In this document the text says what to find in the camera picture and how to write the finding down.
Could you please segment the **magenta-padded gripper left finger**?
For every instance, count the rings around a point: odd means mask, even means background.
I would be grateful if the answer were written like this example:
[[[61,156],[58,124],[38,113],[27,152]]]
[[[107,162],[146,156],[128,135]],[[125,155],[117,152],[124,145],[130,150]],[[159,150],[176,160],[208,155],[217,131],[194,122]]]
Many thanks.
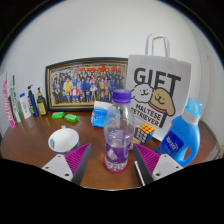
[[[91,144],[88,143],[71,151],[67,155],[56,155],[42,169],[76,185],[80,185],[91,152]]]

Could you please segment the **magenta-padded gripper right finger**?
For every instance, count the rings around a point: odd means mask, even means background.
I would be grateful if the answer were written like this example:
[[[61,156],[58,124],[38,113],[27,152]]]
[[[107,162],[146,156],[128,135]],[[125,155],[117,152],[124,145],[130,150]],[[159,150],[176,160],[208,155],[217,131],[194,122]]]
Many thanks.
[[[182,166],[168,154],[159,155],[136,143],[133,144],[133,154],[136,158],[135,166],[143,186],[182,169]]]

